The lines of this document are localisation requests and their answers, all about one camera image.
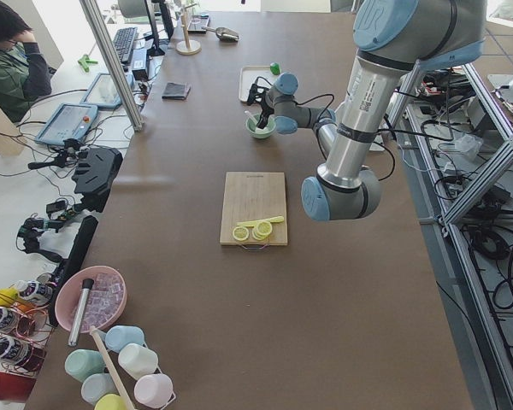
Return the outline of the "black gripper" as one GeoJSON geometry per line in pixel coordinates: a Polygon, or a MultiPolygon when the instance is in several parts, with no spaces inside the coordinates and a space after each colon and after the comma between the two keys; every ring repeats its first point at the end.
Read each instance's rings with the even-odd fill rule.
{"type": "Polygon", "coordinates": [[[251,84],[249,89],[249,95],[247,97],[246,104],[251,106],[253,103],[258,103],[262,109],[259,115],[256,128],[264,130],[268,126],[268,118],[271,114],[274,114],[274,108],[267,102],[267,94],[273,89],[274,84],[270,83],[264,77],[256,77],[254,82],[251,84]],[[262,79],[268,83],[268,87],[259,85],[259,80],[262,79]]]}

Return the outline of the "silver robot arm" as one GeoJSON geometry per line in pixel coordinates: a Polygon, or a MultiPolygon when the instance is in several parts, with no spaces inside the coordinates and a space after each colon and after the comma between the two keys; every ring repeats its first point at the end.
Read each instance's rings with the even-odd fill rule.
{"type": "Polygon", "coordinates": [[[364,166],[392,94],[415,67],[455,67],[482,53],[484,1],[365,1],[357,12],[357,54],[344,102],[337,111],[295,100],[298,80],[282,73],[270,87],[253,84],[247,102],[259,103],[258,127],[274,117],[280,134],[313,130],[326,161],[302,183],[305,213],[313,220],[354,220],[373,213],[381,188],[364,166]]]}

